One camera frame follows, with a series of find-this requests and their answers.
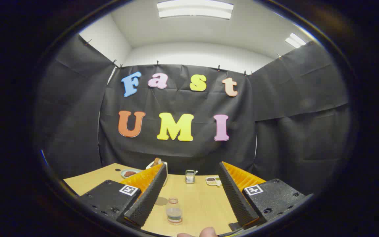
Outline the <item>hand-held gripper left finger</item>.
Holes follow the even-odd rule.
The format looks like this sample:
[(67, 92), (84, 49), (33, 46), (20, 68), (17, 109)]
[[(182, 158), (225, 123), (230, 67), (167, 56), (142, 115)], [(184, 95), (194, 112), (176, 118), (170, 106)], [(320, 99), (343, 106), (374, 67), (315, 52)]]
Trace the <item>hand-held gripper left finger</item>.
[(79, 200), (96, 214), (141, 228), (148, 219), (167, 178), (164, 164), (155, 165), (115, 182), (105, 180)]

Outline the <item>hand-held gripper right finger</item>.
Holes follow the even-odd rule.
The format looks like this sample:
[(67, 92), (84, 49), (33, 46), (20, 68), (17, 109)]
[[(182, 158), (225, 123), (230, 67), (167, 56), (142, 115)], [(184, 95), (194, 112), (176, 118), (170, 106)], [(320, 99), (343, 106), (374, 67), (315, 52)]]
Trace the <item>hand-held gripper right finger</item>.
[(226, 162), (219, 163), (218, 175), (243, 229), (289, 214), (313, 196), (304, 195), (280, 179), (266, 181)]

